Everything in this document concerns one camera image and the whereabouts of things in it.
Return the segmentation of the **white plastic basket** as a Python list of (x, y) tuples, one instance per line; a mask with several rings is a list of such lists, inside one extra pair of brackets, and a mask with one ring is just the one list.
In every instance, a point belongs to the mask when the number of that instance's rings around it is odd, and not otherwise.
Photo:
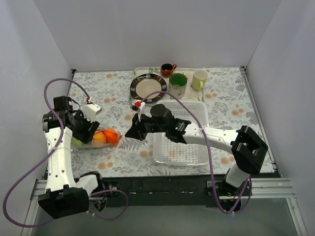
[[(202, 126), (208, 125), (208, 113), (205, 103), (183, 100), (182, 103), (196, 116)], [(195, 119), (177, 101), (162, 100), (175, 118), (195, 122)], [(201, 166), (209, 164), (207, 148), (198, 144), (175, 143), (165, 137), (164, 133), (153, 135), (153, 159), (162, 164), (176, 166)]]

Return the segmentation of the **clear zip top bag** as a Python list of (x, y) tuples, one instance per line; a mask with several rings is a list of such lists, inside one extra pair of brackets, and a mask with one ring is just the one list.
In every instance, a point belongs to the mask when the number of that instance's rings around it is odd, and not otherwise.
[(72, 137), (71, 144), (77, 148), (104, 148), (113, 147), (118, 144), (122, 135), (113, 128), (98, 128), (93, 135), (92, 140), (84, 144), (83, 142)]

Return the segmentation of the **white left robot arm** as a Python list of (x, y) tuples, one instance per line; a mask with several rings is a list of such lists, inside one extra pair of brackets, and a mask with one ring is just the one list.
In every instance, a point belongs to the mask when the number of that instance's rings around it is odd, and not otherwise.
[(45, 193), (38, 203), (52, 218), (85, 212), (89, 209), (89, 196), (101, 196), (105, 185), (99, 172), (93, 171), (73, 177), (71, 166), (71, 141), (90, 144), (99, 127), (95, 120), (102, 108), (87, 103), (83, 109), (74, 110), (73, 100), (67, 96), (54, 98), (54, 108), (42, 118), (47, 141), (48, 177)]

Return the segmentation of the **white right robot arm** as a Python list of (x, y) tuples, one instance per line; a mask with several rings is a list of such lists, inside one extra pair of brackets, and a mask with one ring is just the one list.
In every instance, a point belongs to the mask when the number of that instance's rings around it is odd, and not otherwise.
[(231, 153), (236, 163), (221, 184), (227, 195), (236, 194), (249, 176), (260, 173), (268, 146), (249, 126), (243, 125), (238, 130), (200, 127), (197, 123), (175, 118), (163, 104), (154, 105), (150, 114), (136, 115), (125, 137), (142, 141), (149, 133), (164, 133), (175, 143), (210, 146)]

